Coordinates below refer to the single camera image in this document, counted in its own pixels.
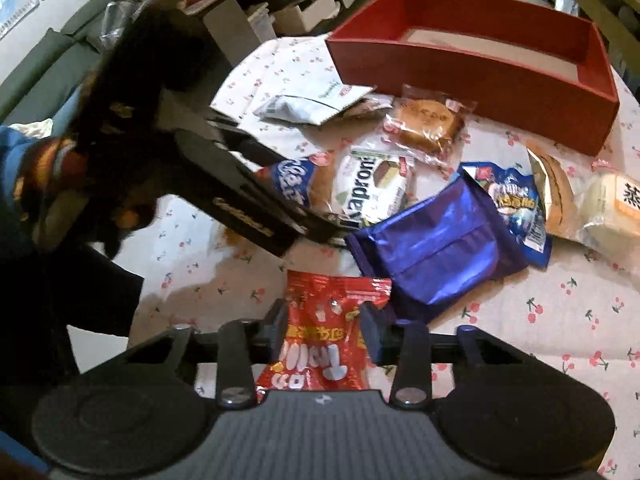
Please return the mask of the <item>left hand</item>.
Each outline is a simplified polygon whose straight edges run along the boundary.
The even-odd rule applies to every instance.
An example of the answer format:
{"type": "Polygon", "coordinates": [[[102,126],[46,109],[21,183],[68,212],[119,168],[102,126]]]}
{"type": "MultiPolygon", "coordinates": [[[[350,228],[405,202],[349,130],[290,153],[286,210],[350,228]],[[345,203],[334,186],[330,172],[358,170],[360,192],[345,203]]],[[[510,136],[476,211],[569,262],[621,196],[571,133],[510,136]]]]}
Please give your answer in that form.
{"type": "Polygon", "coordinates": [[[21,227],[35,245],[100,243],[110,259],[130,234],[154,221],[164,194],[156,172],[129,160],[90,159],[62,138],[29,149],[12,190],[21,227]]]}

